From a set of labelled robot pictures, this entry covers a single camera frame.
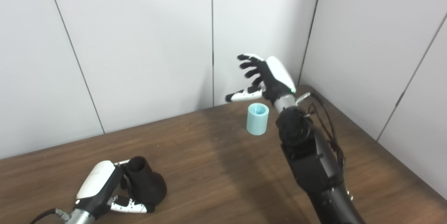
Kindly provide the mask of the white and black left hand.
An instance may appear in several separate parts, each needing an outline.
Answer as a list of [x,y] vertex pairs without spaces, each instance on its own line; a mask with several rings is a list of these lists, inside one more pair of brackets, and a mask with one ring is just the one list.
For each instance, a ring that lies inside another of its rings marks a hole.
[[143,204],[130,196],[113,195],[123,181],[129,179],[126,167],[129,160],[104,160],[95,165],[76,195],[74,209],[87,212],[98,220],[109,211],[123,213],[153,213],[155,206]]

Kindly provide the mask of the white and black right hand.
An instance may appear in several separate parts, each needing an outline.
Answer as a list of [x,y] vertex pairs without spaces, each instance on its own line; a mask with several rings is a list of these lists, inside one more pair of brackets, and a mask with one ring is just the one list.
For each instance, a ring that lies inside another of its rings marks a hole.
[[242,70],[249,68],[245,78],[258,75],[251,86],[225,96],[225,101],[240,102],[264,98],[275,104],[281,97],[295,97],[296,87],[283,63],[275,56],[263,59],[256,54],[244,53],[237,56]]

